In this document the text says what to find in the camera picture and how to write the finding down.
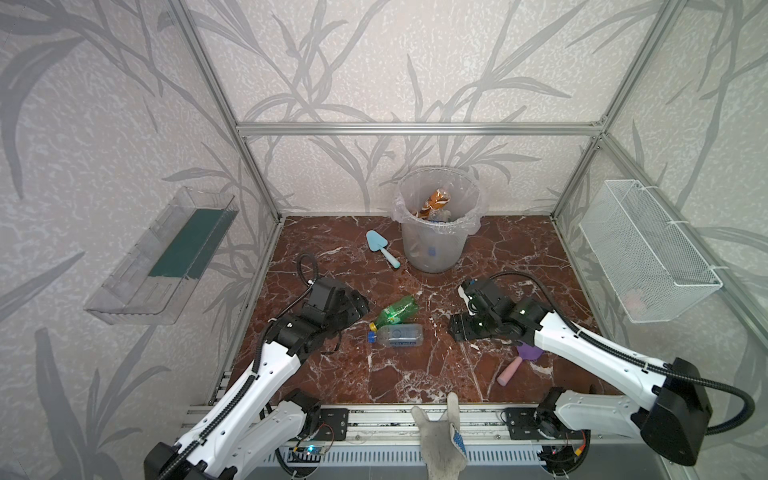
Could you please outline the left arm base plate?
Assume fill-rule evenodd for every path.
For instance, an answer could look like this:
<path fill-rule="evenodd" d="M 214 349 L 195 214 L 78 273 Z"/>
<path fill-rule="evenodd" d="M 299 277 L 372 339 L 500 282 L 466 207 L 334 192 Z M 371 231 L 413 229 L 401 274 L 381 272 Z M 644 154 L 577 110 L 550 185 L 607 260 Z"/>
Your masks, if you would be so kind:
<path fill-rule="evenodd" d="M 343 441 L 349 425 L 348 408 L 323 406 L 319 399 L 300 390 L 292 391 L 286 400 L 297 404 L 305 414 L 298 439 Z"/>

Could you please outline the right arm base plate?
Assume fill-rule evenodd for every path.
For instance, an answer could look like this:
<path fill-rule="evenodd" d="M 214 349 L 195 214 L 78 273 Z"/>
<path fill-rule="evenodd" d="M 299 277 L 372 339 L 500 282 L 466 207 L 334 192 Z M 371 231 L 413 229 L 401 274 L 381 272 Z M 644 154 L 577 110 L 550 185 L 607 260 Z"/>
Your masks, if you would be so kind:
<path fill-rule="evenodd" d="M 552 412 L 534 407 L 509 407 L 501 413 L 511 440 L 575 440 L 578 430 L 569 430 Z"/>

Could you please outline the brown Nescafe bottle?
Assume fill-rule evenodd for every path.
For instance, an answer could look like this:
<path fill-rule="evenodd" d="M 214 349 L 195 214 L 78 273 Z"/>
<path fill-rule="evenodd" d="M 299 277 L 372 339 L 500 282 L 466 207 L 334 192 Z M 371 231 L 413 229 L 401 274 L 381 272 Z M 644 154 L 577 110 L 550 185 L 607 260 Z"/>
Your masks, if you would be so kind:
<path fill-rule="evenodd" d="M 424 202 L 421 209 L 417 212 L 420 219 L 428 219 L 429 215 L 444 208 L 450 201 L 450 194 L 442 189 L 436 189 Z"/>

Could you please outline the green Sprite bottle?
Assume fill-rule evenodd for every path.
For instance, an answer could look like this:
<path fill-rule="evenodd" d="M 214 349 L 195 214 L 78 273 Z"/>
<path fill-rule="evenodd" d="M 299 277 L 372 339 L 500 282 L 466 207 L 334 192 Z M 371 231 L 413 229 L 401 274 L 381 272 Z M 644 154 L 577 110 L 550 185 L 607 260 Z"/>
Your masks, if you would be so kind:
<path fill-rule="evenodd" d="M 406 295 L 391 305 L 385 307 L 374 322 L 369 324 L 372 332 L 390 325 L 401 324 L 413 317 L 419 311 L 419 306 L 412 295 Z"/>

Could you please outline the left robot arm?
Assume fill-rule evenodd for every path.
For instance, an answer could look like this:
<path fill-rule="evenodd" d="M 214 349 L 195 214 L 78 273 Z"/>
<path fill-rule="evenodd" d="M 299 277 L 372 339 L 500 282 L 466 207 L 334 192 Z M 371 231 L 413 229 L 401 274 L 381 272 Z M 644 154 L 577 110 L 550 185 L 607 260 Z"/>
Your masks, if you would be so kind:
<path fill-rule="evenodd" d="M 269 321 L 253 361 L 222 399 L 175 444 L 157 444 L 143 463 L 147 479 L 244 479 L 287 441 L 311 434 L 320 403 L 293 391 L 272 412 L 270 399 L 325 342 L 365 317 L 368 300 L 329 277 Z"/>

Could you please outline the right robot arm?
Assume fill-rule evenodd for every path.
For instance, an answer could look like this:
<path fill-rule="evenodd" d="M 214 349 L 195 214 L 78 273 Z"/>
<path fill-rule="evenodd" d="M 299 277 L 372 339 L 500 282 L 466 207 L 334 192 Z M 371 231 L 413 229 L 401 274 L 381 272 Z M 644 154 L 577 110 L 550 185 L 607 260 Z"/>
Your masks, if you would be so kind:
<path fill-rule="evenodd" d="M 744 390 L 701 377 L 690 362 L 668 363 L 622 347 L 569 320 L 547 287 L 545 299 L 513 300 L 496 278 L 463 281 L 464 312 L 450 318 L 458 342 L 504 339 L 552 353 L 619 390 L 581 394 L 555 387 L 538 415 L 552 434 L 589 430 L 639 438 L 661 457 L 683 466 L 698 460 L 703 440 L 746 423 L 755 413 Z"/>

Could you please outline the clear water bottle blue cap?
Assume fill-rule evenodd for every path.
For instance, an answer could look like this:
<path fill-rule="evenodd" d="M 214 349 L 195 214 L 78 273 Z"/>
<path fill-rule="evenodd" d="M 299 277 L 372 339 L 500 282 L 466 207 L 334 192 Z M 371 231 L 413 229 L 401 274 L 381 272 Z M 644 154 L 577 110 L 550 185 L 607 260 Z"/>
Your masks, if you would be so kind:
<path fill-rule="evenodd" d="M 416 323 L 386 325 L 367 334 L 369 344 L 385 347 L 417 347 L 424 341 L 423 326 Z"/>

